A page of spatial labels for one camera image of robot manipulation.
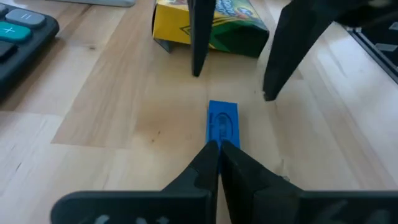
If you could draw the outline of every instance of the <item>wood grain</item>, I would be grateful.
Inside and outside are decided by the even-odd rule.
[[[276,101],[262,77],[288,0],[252,0],[271,31],[260,58],[190,49],[150,34],[152,1],[129,9],[42,0],[60,32],[0,109],[0,223],[49,223],[76,190],[160,190],[203,147],[209,100],[239,104],[242,149],[303,189],[397,189],[398,85],[338,24]],[[217,223],[230,223],[220,184]]]

